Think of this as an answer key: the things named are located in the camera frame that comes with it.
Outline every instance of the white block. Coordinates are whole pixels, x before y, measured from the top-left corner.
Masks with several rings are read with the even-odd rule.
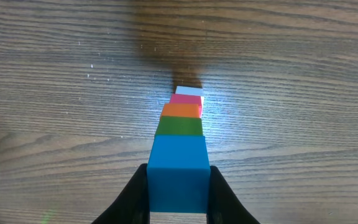
[[[204,90],[202,88],[194,88],[187,86],[177,86],[176,94],[200,96],[201,104],[204,106]]]

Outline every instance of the pink block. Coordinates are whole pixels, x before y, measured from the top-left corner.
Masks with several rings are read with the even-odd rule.
[[[186,103],[186,104],[197,104],[198,105],[198,113],[203,114],[203,101],[201,100],[201,96],[191,96],[191,95],[183,95],[183,94],[172,94],[171,100],[169,103]]]

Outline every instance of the wooden table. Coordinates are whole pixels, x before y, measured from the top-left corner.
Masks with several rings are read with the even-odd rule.
[[[261,223],[358,224],[358,0],[0,0],[0,224],[94,220],[178,84]]]

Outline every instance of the blue cube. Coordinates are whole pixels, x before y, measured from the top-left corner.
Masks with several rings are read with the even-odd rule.
[[[210,174],[204,136],[156,135],[147,165],[150,211],[206,213]]]

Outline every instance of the block tower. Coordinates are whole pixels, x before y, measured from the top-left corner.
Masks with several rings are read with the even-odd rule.
[[[208,153],[200,88],[178,86],[163,107],[147,165],[151,212],[206,213]]]

